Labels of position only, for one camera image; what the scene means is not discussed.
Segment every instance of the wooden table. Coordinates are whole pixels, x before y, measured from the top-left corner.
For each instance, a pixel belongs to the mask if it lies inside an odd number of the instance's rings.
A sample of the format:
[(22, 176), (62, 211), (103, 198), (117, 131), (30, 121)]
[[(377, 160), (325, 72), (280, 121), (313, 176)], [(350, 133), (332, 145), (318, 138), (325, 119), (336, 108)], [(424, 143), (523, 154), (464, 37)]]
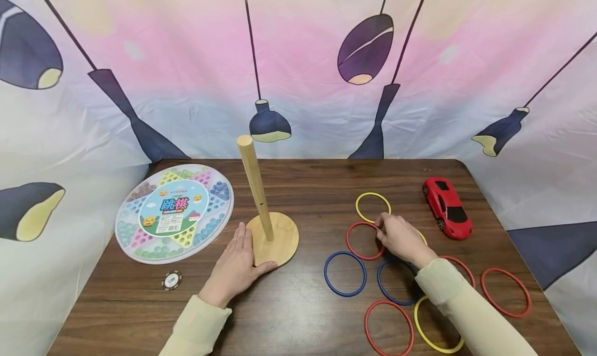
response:
[[(161, 161), (148, 175), (183, 163), (216, 168), (231, 181), (235, 192), (232, 218), (221, 235), (200, 253), (170, 265), (144, 265), (127, 258), (113, 237), (49, 355), (157, 355), (172, 332), (189, 297), (199, 292), (239, 222), (257, 212), (240, 160)], [(289, 215), (297, 224), (300, 243), (287, 265), (263, 277), (231, 303), (232, 316), (216, 343), (213, 355), (377, 355), (366, 340), (367, 307), (384, 298), (376, 281), (382, 260), (366, 261), (367, 283), (358, 296), (339, 297), (323, 280), (323, 263), (331, 253), (346, 250), (346, 229), (359, 219), (354, 200), (365, 191), (380, 192), (426, 237), (438, 254), (452, 255), (468, 265), (475, 279), (490, 266), (514, 273), (529, 288), (533, 310), (522, 319), (508, 320), (529, 340), (538, 354), (580, 355), (545, 295), (530, 274), (510, 238), (492, 212), (466, 167), (456, 160), (260, 160), (270, 211)], [(437, 228), (421, 194), (428, 176), (446, 176), (456, 187), (474, 231), (465, 241), (445, 237)], [(366, 196), (366, 216), (386, 209), (381, 200)], [(355, 228), (356, 251), (377, 251), (373, 230)], [(172, 269), (184, 276), (171, 292), (161, 279)], [(408, 298), (412, 273), (388, 265), (382, 271), (386, 289)], [(341, 255), (330, 263), (330, 280), (338, 289), (356, 289), (361, 267)], [(501, 274), (488, 276), (492, 296), (507, 309), (520, 311), (521, 290)], [(413, 307), (406, 308), (413, 318)], [(421, 305), (425, 333), (440, 347), (454, 347), (458, 335), (429, 301)], [(374, 340), (385, 352), (400, 353), (408, 343), (408, 325), (394, 308), (377, 307), (369, 320)], [(411, 355), (438, 355), (415, 333)], [(465, 347), (457, 355), (470, 355)]]

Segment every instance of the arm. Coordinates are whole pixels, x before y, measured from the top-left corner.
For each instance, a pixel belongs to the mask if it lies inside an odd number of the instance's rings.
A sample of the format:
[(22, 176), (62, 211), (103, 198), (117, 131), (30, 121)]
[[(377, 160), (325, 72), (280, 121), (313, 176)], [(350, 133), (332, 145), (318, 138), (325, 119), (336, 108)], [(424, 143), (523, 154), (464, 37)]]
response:
[(178, 317), (160, 356), (205, 356), (211, 353), (232, 313), (227, 308), (228, 302), (276, 266), (275, 262), (253, 266), (251, 229), (240, 223), (203, 289), (199, 295), (190, 298)]
[(416, 281), (454, 324), (475, 356), (536, 356), (519, 332), (446, 259), (434, 259)]
[(419, 270), (416, 281), (429, 300), (454, 324), (474, 356), (536, 356), (529, 343), (458, 270), (423, 243), (401, 216), (382, 213), (377, 238), (393, 254)]

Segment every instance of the hand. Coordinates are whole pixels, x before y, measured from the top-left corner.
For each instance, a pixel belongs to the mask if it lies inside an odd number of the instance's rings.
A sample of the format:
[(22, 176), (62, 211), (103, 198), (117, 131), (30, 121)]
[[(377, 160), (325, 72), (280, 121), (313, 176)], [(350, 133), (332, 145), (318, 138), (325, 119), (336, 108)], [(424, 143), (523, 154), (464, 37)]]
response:
[(225, 308), (233, 297), (247, 290), (260, 275), (277, 267), (276, 262), (253, 266), (251, 229), (241, 222), (201, 289), (199, 298), (207, 304)]
[(437, 254), (425, 245), (417, 228), (410, 225), (402, 216), (382, 212), (376, 222), (377, 239), (391, 253), (404, 261), (413, 263), (418, 269), (428, 265)]

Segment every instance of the yellow ring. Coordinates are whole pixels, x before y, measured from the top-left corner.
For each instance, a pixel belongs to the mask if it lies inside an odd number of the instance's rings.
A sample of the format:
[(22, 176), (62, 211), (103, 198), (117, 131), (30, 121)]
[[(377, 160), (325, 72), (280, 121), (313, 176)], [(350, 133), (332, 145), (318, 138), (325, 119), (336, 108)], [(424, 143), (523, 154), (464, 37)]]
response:
[(462, 348), (464, 345), (464, 340), (462, 339), (462, 337), (460, 337), (460, 341), (458, 342), (456, 347), (441, 348), (441, 347), (437, 347), (435, 344), (433, 344), (431, 342), (431, 340), (429, 340), (423, 333), (423, 330), (421, 329), (421, 325), (419, 325), (419, 305), (421, 304), (421, 302), (423, 302), (427, 298), (428, 298), (427, 295), (425, 295), (424, 297), (420, 298), (419, 301), (417, 301), (417, 303), (414, 305), (414, 325), (417, 327), (417, 332), (419, 332), (419, 334), (421, 335), (421, 338), (423, 338), (425, 343), (427, 343), (429, 345), (429, 347), (435, 349), (435, 351), (437, 351), (437, 352), (441, 352), (441, 353), (445, 353), (446, 355), (450, 355), (452, 353), (456, 353), (456, 352), (460, 351), (460, 348)]
[(375, 223), (373, 220), (367, 219), (365, 216), (363, 216), (363, 214), (361, 213), (361, 210), (359, 210), (359, 201), (361, 200), (361, 198), (363, 196), (366, 196), (366, 195), (374, 195), (377, 198), (380, 198), (382, 201), (386, 202), (386, 205), (388, 205), (388, 213), (392, 213), (392, 206), (390, 206), (390, 203), (383, 195), (369, 191), (369, 192), (359, 195), (357, 198), (357, 201), (354, 203), (354, 207), (357, 209), (357, 213), (359, 214), (359, 216), (361, 216), (361, 219), (365, 220), (366, 222), (372, 223), (372, 224)]
[(419, 236), (421, 237), (421, 239), (423, 239), (423, 242), (425, 242), (425, 246), (429, 246), (429, 245), (427, 245), (427, 239), (425, 238), (423, 233), (421, 233), (418, 229), (417, 229), (417, 233), (419, 233)]

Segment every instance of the ring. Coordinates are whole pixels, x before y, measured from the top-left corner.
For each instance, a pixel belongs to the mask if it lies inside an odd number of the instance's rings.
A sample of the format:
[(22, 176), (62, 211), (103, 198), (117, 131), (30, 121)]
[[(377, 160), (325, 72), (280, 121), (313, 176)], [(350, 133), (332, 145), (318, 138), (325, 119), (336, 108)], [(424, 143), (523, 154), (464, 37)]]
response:
[(421, 239), (423, 239), (423, 242), (425, 242), (425, 246), (429, 246), (429, 245), (427, 245), (427, 238), (425, 238), (423, 233), (421, 233), (418, 229), (417, 229), (417, 233), (419, 233), (419, 237), (421, 237)]
[[(402, 259), (397, 259), (398, 262), (406, 265), (408, 267), (408, 269), (411, 270), (412, 273), (416, 274), (416, 270), (414, 269), (414, 267), (412, 265), (410, 265), (409, 263), (403, 261)], [(383, 284), (381, 283), (381, 270), (383, 269), (383, 267), (388, 263), (389, 261), (386, 260), (384, 262), (381, 263), (381, 265), (379, 266), (379, 268), (377, 269), (377, 284), (379, 285), (379, 288), (381, 290), (381, 292), (385, 295), (386, 298), (388, 298), (390, 301), (396, 303), (396, 304), (400, 304), (401, 306), (409, 306), (409, 305), (413, 305), (415, 304), (415, 302), (417, 300), (419, 300), (422, 296), (423, 293), (420, 292), (417, 294), (416, 297), (413, 297), (411, 300), (406, 301), (406, 302), (401, 302), (399, 300), (397, 300), (396, 298), (393, 298), (387, 291), (386, 288), (384, 288)]]
[(427, 343), (429, 345), (429, 347), (435, 349), (435, 351), (437, 351), (437, 352), (446, 353), (447, 355), (450, 355), (452, 353), (456, 353), (456, 352), (460, 351), (460, 348), (462, 348), (462, 346), (464, 345), (464, 340), (462, 339), (462, 336), (460, 336), (460, 341), (454, 348), (438, 347), (437, 345), (433, 344), (432, 341), (427, 338), (427, 336), (425, 336), (423, 329), (421, 329), (421, 325), (419, 325), (419, 306), (427, 298), (428, 298), (427, 295), (425, 295), (424, 297), (420, 298), (419, 301), (417, 301), (417, 304), (414, 305), (414, 325), (417, 327), (417, 332), (419, 332), (419, 334), (421, 335), (421, 338), (423, 338), (425, 343)]
[(372, 336), (369, 333), (369, 315), (371, 314), (373, 308), (375, 308), (376, 306), (378, 306), (380, 304), (388, 304), (388, 305), (393, 306), (394, 308), (397, 308), (398, 310), (400, 310), (400, 312), (402, 313), (404, 318), (407, 319), (408, 327), (410, 328), (410, 333), (411, 333), (410, 341), (408, 343), (408, 347), (404, 351), (402, 351), (402, 353), (399, 353), (398, 355), (395, 355), (395, 356), (408, 355), (408, 353), (411, 351), (411, 349), (413, 348), (413, 345), (414, 345), (413, 323), (411, 322), (411, 320), (408, 317), (408, 314), (405, 312), (405, 310), (402, 309), (400, 307), (400, 305), (397, 305), (396, 303), (393, 303), (391, 301), (384, 301), (384, 300), (376, 301), (376, 302), (373, 302), (367, 309), (367, 312), (365, 313), (365, 335), (367, 336), (367, 340), (369, 341), (369, 344), (372, 345), (373, 349), (375, 349), (375, 351), (377, 353), (379, 353), (381, 356), (394, 356), (394, 355), (389, 355), (388, 353), (383, 352), (379, 347), (377, 347), (377, 345), (373, 342)]
[(476, 288), (475, 277), (471, 273), (471, 270), (468, 268), (468, 266), (464, 265), (464, 263), (459, 261), (459, 259), (449, 257), (448, 255), (442, 255), (440, 258), (446, 259), (446, 260), (451, 260), (451, 261), (455, 262), (456, 264), (460, 265), (462, 267), (462, 269), (464, 269), (464, 271), (468, 274), (468, 277), (471, 279), (471, 286), (473, 287), (473, 289)]
[(348, 228), (348, 231), (346, 232), (346, 246), (348, 246), (348, 249), (350, 250), (350, 252), (352, 252), (354, 255), (356, 255), (357, 258), (360, 258), (362, 260), (375, 260), (375, 259), (379, 258), (383, 254), (384, 250), (386, 249), (383, 245), (381, 245), (381, 249), (379, 250), (379, 253), (375, 254), (373, 257), (363, 257), (363, 255), (359, 255), (353, 250), (352, 246), (350, 245), (350, 241), (348, 240), (348, 237), (350, 235), (350, 232), (357, 225), (368, 225), (368, 226), (374, 228), (375, 230), (377, 230), (377, 227), (374, 226), (372, 223), (368, 223), (368, 222), (364, 222), (364, 221), (355, 222)]
[[(521, 313), (508, 312), (506, 309), (503, 309), (501, 306), (499, 306), (498, 303), (496, 303), (490, 297), (489, 293), (487, 292), (486, 285), (485, 285), (485, 278), (487, 276), (487, 273), (489, 273), (489, 272), (503, 273), (503, 274), (507, 275), (508, 277), (510, 277), (512, 280), (514, 280), (518, 284), (518, 286), (521, 287), (522, 292), (524, 293), (524, 296), (527, 298), (527, 307), (525, 308), (525, 310), (523, 310), (523, 312), (521, 312)], [(485, 294), (487, 300), (491, 303), (491, 305), (494, 306), (497, 310), (499, 310), (499, 312), (503, 313), (506, 316), (510, 316), (510, 317), (514, 317), (514, 318), (522, 318), (522, 317), (525, 317), (526, 315), (528, 315), (529, 312), (531, 312), (531, 295), (529, 294), (529, 290), (527, 290), (527, 288), (524, 286), (524, 284), (521, 282), (521, 280), (519, 280), (514, 274), (508, 272), (505, 269), (487, 268), (481, 274), (481, 289), (483, 290), (483, 294)]]
[[(330, 264), (330, 261), (338, 255), (349, 255), (349, 257), (353, 257), (354, 260), (359, 262), (361, 268), (363, 269), (363, 283), (361, 284), (360, 288), (358, 288), (356, 291), (353, 291), (352, 293), (343, 293), (340, 290), (336, 289), (334, 286), (332, 286), (330, 279), (328, 278), (328, 265)], [(367, 282), (367, 270), (365, 269), (365, 264), (361, 261), (361, 259), (357, 258), (357, 255), (353, 254), (350, 251), (337, 251), (331, 254), (330, 257), (325, 261), (325, 265), (323, 266), (323, 277), (325, 278), (325, 283), (328, 284), (328, 286), (334, 293), (343, 297), (351, 297), (357, 295), (358, 293), (362, 292), (363, 289), (365, 289), (365, 284)]]
[(357, 213), (359, 214), (359, 216), (361, 216), (361, 219), (365, 220), (368, 223), (372, 223), (372, 224), (375, 223), (373, 220), (367, 219), (365, 216), (363, 216), (363, 214), (361, 213), (361, 210), (359, 210), (359, 201), (361, 200), (361, 198), (363, 196), (366, 196), (366, 195), (374, 195), (377, 198), (380, 198), (382, 201), (386, 202), (386, 205), (388, 205), (388, 213), (392, 213), (392, 206), (390, 206), (390, 203), (383, 195), (369, 191), (369, 192), (359, 195), (357, 198), (357, 201), (354, 203), (354, 207), (357, 209)]

